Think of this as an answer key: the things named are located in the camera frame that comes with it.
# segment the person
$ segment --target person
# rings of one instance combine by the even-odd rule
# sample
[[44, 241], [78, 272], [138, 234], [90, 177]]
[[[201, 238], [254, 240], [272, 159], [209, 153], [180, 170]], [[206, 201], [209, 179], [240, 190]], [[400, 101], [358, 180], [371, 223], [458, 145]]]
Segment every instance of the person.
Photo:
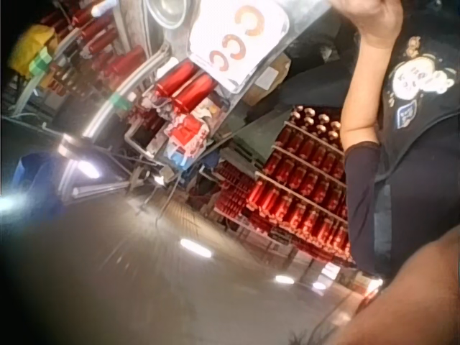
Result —
[[327, 345], [439, 345], [460, 341], [460, 226], [419, 249]]
[[460, 224], [460, 17], [404, 18], [400, 0], [330, 2], [360, 36], [341, 114], [351, 254], [391, 280]]

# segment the white label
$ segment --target white label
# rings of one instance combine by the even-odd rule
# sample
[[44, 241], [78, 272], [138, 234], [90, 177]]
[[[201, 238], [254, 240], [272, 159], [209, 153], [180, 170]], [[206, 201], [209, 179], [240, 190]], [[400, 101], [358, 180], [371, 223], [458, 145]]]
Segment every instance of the white label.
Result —
[[272, 67], [268, 67], [262, 75], [256, 80], [256, 85], [264, 90], [268, 91], [272, 87], [276, 77], [280, 74], [277, 70]]
[[271, 0], [201, 0], [190, 58], [237, 92], [288, 28], [288, 16]]

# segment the floor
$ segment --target floor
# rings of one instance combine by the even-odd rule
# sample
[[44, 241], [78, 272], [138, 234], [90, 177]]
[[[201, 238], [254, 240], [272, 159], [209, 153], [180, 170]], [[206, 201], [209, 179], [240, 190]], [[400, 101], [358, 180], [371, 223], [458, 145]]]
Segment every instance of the floor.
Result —
[[[164, 196], [138, 213], [143, 200], [119, 193], [78, 203], [11, 238], [9, 265], [59, 343], [307, 344], [349, 294], [335, 284], [323, 296], [277, 284], [276, 269], [184, 203], [173, 201], [156, 222]], [[185, 250], [181, 238], [213, 257]], [[348, 298], [336, 322], [359, 301]]]

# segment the black shirt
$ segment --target black shirt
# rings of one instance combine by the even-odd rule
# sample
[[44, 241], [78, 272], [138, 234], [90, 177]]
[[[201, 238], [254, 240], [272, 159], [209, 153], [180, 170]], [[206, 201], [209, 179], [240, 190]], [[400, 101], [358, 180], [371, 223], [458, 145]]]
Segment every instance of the black shirt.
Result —
[[[392, 276], [417, 249], [460, 224], [460, 115], [453, 112], [460, 109], [458, 28], [458, 18], [439, 14], [405, 20], [382, 93], [382, 146], [362, 142], [345, 154], [351, 254], [368, 273], [381, 273], [374, 213], [383, 157], [397, 162], [385, 181], [391, 186]], [[456, 115], [422, 131], [446, 114]], [[401, 151], [411, 137], [414, 143]]]

